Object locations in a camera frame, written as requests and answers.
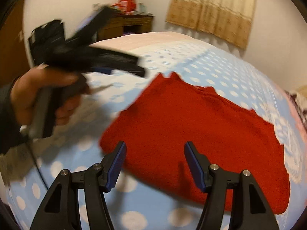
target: mattress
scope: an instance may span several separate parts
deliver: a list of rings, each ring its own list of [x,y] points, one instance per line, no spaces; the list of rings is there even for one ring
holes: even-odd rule
[[[219,95],[243,108],[253,108],[274,125],[276,137],[284,145],[285,167],[290,176],[289,205],[276,219],[281,230],[291,229],[307,202],[307,134],[282,89],[251,64],[178,33],[129,35],[95,43],[94,47],[115,48],[141,56],[148,78],[119,70],[110,76],[86,75],[89,85],[97,92],[84,96],[68,125],[56,127],[52,137],[37,140],[33,145],[48,186],[64,168],[73,172],[99,163],[103,158],[99,147],[102,132],[158,73],[168,77],[175,71],[192,85],[213,86]],[[109,85],[99,91],[99,87]],[[29,229],[46,189],[26,149],[19,146],[10,152],[2,158],[0,167],[7,184],[7,199],[19,225]],[[167,195],[125,171],[120,173],[116,187],[105,194],[105,198],[115,229],[195,229],[202,212],[202,205]],[[82,191],[79,191],[79,208],[82,229],[89,229]],[[228,229],[229,220],[230,214],[226,212],[222,230]]]

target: human hand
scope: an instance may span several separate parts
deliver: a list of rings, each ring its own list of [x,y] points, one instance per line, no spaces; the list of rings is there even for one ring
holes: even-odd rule
[[[30,125],[33,119],[34,103],[37,92],[45,86],[64,87],[76,82],[78,75],[67,73],[55,68],[32,68],[21,76],[14,84],[10,99],[15,112],[15,117],[20,125]],[[65,125],[70,116],[81,103],[81,94],[90,93],[87,86],[84,91],[65,101],[56,110],[56,124]]]

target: red cloth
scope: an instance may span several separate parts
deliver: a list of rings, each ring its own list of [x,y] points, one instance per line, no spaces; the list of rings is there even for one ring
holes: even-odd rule
[[[250,170],[275,214],[288,206],[289,176],[274,126],[212,87],[192,86],[176,73],[170,78],[159,74],[104,132],[100,146],[109,153],[121,140],[127,145],[125,168],[174,195],[205,201],[206,194],[194,184],[185,161],[184,144],[193,141],[211,163],[237,173]],[[228,211],[231,197],[229,190]]]

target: silver bolt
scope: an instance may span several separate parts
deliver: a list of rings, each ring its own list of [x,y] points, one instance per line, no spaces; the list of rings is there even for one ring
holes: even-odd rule
[[[245,176],[250,176],[251,173],[250,173],[249,170],[243,170],[243,175],[245,175]]]
[[[96,163],[93,165],[93,169],[94,170],[99,170],[101,168],[101,164],[100,163]]]
[[[217,164],[211,164],[211,165],[210,165],[210,168],[211,168],[212,170],[218,170],[218,169],[219,169],[219,166],[218,166]]]
[[[62,171],[61,171],[61,175],[63,175],[63,176],[64,176],[64,175],[67,175],[68,173],[69,173],[69,170],[62,170]]]

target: window curtain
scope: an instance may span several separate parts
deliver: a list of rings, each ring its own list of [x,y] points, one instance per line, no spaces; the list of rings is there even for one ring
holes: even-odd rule
[[[166,21],[246,49],[256,0],[171,0]]]

